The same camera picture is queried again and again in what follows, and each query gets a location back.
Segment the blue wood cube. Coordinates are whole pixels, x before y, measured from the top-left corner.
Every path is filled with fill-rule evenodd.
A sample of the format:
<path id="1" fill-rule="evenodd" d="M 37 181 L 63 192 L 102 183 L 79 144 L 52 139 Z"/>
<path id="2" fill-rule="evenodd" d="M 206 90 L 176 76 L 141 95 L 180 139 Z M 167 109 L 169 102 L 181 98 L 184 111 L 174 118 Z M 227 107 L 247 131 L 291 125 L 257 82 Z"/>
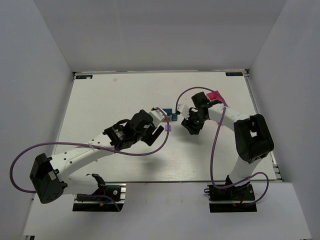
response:
<path id="1" fill-rule="evenodd" d="M 178 120 L 178 115 L 173 113 L 172 116 L 171 116 L 171 120 L 172 121 L 177 121 Z"/>

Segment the blue table sticker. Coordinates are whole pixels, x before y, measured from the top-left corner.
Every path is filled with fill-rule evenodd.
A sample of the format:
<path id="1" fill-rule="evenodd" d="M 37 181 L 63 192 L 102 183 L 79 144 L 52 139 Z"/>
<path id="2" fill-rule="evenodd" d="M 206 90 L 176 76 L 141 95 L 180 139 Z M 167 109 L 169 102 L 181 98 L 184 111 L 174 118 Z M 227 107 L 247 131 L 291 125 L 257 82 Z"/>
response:
<path id="1" fill-rule="evenodd" d="M 93 75 L 76 75 L 75 79 L 77 80 L 86 80 L 86 79 L 92 79 Z"/>
<path id="2" fill-rule="evenodd" d="M 242 72 L 226 72 L 225 75 L 227 77 L 241 77 L 243 76 Z"/>

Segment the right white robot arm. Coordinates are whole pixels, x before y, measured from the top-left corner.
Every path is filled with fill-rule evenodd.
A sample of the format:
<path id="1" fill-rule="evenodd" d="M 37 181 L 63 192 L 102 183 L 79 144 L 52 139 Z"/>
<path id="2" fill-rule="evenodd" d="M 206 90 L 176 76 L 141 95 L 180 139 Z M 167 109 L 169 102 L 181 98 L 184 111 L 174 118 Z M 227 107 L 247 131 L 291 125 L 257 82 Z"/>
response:
<path id="1" fill-rule="evenodd" d="M 191 135 L 198 135 L 206 121 L 218 124 L 210 155 L 210 180 L 212 186 L 220 192 L 247 187 L 254 170 L 262 159 L 274 150 L 274 142 L 265 118 L 261 114 L 248 115 L 228 107 L 223 97 L 211 100 L 208 94 L 199 92 L 192 96 L 193 107 L 177 103 L 175 110 L 183 116 L 182 126 Z M 222 126 L 234 133 L 238 154 L 236 163 L 225 179 L 225 185 L 217 185 L 214 180 L 214 155 Z"/>

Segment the blue rectangular wood block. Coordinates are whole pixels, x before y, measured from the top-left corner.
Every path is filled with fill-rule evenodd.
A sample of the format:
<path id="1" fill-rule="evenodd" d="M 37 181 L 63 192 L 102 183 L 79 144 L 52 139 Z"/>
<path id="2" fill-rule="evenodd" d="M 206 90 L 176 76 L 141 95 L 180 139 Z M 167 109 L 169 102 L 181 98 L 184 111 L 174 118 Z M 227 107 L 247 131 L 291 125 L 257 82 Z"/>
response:
<path id="1" fill-rule="evenodd" d="M 166 112 L 168 116 L 173 114 L 173 110 L 171 108 L 163 108 L 162 110 Z"/>

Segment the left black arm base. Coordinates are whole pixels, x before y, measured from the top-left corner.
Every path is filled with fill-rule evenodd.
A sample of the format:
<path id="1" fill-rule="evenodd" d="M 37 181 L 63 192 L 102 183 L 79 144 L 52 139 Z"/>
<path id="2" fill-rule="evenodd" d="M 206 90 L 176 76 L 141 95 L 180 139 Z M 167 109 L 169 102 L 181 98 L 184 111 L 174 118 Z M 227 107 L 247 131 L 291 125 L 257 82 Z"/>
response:
<path id="1" fill-rule="evenodd" d="M 120 212 L 126 197 L 125 184 L 107 184 L 94 193 L 82 193 L 75 196 L 73 212 Z"/>

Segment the right blue table sticker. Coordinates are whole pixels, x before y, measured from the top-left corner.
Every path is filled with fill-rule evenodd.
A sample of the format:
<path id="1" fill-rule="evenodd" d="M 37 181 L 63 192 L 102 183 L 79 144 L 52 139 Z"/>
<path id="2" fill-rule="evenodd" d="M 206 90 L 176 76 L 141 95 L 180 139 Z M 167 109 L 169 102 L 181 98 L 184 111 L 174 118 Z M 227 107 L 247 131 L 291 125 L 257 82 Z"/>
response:
<path id="1" fill-rule="evenodd" d="M 227 77 L 241 77 L 243 76 L 242 72 L 226 72 L 225 75 Z"/>

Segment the purple wood cube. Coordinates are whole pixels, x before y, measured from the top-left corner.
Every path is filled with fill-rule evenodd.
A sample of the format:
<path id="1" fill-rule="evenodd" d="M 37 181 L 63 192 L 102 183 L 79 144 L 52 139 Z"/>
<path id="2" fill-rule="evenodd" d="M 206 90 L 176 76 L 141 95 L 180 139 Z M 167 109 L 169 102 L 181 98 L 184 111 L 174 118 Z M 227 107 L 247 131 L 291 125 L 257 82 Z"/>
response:
<path id="1" fill-rule="evenodd" d="M 169 124 L 169 125 L 166 124 L 166 125 L 165 125 L 165 131 L 166 131 L 166 132 L 170 132 L 171 130 L 172 130 L 171 125 L 170 125 L 170 124 Z"/>

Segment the left blue table sticker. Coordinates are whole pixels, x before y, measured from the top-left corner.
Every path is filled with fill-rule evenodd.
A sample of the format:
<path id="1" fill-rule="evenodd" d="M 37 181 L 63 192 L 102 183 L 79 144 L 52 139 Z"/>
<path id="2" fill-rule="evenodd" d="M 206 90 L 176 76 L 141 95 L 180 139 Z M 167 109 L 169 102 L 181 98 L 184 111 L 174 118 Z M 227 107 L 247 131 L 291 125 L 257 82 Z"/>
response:
<path id="1" fill-rule="evenodd" d="M 76 75 L 75 79 L 77 80 L 86 80 L 86 79 L 92 79 L 93 75 Z"/>

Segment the pink plastic box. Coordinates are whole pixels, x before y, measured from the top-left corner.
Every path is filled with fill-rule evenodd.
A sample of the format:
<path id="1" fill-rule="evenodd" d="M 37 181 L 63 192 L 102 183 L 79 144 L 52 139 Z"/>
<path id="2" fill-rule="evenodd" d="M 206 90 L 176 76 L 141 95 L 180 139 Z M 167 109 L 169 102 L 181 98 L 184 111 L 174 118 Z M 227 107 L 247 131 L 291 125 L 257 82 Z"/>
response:
<path id="1" fill-rule="evenodd" d="M 223 126 L 228 110 L 228 105 L 218 91 L 208 92 L 205 94 L 208 99 L 208 118 L 215 121 L 218 125 Z"/>

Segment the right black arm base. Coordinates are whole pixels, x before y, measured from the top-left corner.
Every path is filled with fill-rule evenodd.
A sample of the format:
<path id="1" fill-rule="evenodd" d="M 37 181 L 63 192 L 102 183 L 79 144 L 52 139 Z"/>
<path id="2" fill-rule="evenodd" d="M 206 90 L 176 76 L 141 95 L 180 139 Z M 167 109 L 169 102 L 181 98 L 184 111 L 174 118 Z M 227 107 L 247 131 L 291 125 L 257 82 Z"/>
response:
<path id="1" fill-rule="evenodd" d="M 211 213 L 254 213 L 257 206 L 253 186 L 249 183 L 242 187 L 217 189 L 208 185 L 204 193 L 208 195 Z"/>

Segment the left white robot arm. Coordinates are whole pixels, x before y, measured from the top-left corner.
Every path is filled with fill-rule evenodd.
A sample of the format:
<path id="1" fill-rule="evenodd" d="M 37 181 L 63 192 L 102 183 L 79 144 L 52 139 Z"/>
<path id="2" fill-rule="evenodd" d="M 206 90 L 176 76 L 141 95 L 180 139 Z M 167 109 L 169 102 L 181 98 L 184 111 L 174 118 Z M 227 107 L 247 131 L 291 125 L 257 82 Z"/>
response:
<path id="1" fill-rule="evenodd" d="M 160 109 L 140 110 L 129 121 L 121 120 L 91 140 L 88 146 L 77 146 L 66 152 L 38 155 L 33 163 L 30 180 L 42 204 L 62 195 L 97 195 L 110 191 L 97 173 L 76 176 L 74 172 L 115 152 L 129 149 L 139 141 L 151 146 L 164 130 L 160 123 L 166 113 Z"/>

